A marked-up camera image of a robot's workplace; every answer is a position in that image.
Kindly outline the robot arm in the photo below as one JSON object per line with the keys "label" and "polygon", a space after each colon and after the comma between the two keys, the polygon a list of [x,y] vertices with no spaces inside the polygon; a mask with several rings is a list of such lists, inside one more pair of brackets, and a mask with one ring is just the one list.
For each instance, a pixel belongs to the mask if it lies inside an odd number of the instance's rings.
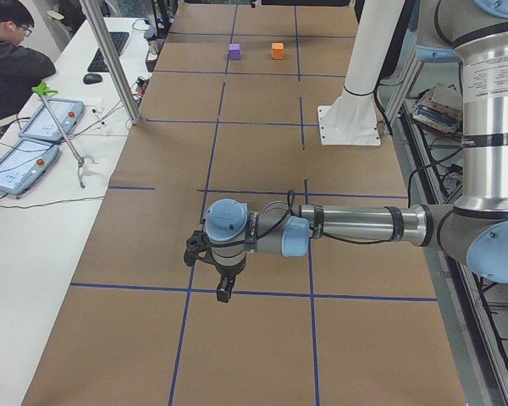
{"label": "robot arm", "polygon": [[446,205],[358,208],[297,205],[262,211],[214,202],[186,244],[185,263],[215,266],[219,301],[228,302],[250,253],[300,257],[310,240],[349,244],[408,241],[431,247],[496,283],[508,283],[508,1],[423,1],[417,26],[423,61],[435,52],[462,69],[463,189]]}

